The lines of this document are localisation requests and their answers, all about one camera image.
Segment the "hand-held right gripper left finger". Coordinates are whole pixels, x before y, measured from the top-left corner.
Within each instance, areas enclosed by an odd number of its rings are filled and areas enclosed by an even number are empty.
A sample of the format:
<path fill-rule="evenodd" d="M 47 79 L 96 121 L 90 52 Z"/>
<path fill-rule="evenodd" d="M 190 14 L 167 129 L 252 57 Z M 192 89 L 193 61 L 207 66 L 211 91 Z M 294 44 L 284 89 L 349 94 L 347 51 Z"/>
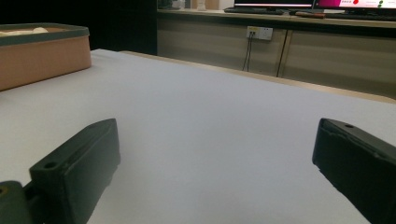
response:
<path fill-rule="evenodd" d="M 86 224 L 120 164 L 117 121 L 76 133 L 30 169 L 44 198 L 45 224 Z"/>

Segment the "reddish brown flat object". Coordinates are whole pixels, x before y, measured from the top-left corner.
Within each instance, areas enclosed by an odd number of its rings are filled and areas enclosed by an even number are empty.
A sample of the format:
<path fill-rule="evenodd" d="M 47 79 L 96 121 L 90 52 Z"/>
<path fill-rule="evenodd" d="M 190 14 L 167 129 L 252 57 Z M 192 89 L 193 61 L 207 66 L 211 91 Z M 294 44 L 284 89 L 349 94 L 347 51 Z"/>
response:
<path fill-rule="evenodd" d="M 324 13 L 312 13 L 312 12 L 303 12 L 303 11 L 297 11 L 294 15 L 302 18 L 314 18 L 314 19 L 324 19 L 326 16 Z"/>

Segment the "long wooden counter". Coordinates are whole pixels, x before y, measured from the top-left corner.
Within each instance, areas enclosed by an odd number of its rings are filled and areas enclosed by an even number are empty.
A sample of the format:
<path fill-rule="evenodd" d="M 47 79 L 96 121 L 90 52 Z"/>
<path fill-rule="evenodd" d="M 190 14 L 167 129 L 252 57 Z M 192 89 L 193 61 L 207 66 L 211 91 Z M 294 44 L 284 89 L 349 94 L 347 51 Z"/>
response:
<path fill-rule="evenodd" d="M 163 57 L 396 99 L 396 21 L 160 10 Z M 273 28 L 270 41 L 249 26 Z"/>

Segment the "white wall socket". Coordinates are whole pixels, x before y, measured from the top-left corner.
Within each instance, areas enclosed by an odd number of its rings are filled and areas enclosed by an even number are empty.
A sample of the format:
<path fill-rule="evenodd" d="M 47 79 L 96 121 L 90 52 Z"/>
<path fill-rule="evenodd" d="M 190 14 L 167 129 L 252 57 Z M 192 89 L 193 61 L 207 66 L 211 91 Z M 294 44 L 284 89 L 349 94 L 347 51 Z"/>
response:
<path fill-rule="evenodd" d="M 270 41 L 273 36 L 273 28 L 249 26 L 247 28 L 247 38 Z"/>

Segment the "brown box with green rim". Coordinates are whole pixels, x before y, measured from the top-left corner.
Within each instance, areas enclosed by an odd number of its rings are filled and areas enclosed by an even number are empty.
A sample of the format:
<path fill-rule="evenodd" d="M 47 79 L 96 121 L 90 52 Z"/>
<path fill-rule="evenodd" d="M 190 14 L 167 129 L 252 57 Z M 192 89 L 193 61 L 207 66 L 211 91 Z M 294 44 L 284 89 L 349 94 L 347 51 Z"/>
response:
<path fill-rule="evenodd" d="M 59 23 L 0 24 L 0 32 L 33 30 L 33 35 L 0 36 L 0 91 L 62 76 L 92 65 L 88 28 Z"/>

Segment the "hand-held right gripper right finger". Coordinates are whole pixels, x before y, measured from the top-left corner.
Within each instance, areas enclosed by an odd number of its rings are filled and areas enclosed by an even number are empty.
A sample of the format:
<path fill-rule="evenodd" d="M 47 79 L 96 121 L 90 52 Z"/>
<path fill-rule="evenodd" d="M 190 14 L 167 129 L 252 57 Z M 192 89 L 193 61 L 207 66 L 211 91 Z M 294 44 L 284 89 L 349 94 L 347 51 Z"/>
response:
<path fill-rule="evenodd" d="M 396 224 L 396 147 L 334 119 L 321 119 L 312 162 L 371 224 Z"/>

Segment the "computer monitor with pink screen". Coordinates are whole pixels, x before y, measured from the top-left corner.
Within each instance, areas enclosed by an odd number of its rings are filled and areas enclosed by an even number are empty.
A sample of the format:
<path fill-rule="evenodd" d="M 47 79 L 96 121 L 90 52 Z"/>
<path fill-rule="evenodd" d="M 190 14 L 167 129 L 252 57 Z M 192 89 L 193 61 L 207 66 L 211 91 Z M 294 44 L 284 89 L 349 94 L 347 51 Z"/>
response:
<path fill-rule="evenodd" d="M 315 7 L 331 9 L 396 9 L 396 0 L 315 0 Z"/>

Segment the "black keyboard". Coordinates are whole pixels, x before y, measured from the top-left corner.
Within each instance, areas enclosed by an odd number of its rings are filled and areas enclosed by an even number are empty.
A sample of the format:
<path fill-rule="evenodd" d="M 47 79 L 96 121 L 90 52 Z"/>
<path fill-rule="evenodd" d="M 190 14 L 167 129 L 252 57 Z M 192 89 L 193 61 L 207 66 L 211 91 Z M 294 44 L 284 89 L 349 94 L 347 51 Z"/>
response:
<path fill-rule="evenodd" d="M 325 13 L 325 18 L 340 19 L 340 20 L 362 20 L 362 21 L 396 21 L 396 16 L 371 15 L 371 14 Z"/>
<path fill-rule="evenodd" d="M 283 15 L 286 12 L 275 8 L 263 7 L 227 7 L 225 13 L 257 14 L 257 15 Z"/>

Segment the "cream cloth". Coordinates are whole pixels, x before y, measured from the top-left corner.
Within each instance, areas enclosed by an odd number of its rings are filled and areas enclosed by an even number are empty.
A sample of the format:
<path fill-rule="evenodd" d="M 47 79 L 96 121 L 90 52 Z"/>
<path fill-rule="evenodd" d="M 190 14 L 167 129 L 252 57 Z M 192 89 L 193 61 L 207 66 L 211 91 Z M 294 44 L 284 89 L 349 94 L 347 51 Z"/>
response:
<path fill-rule="evenodd" d="M 33 30 L 16 30 L 16 31 L 0 32 L 0 36 L 33 35 L 33 34 L 44 34 L 48 32 L 49 31 L 43 27 L 36 27 Z"/>

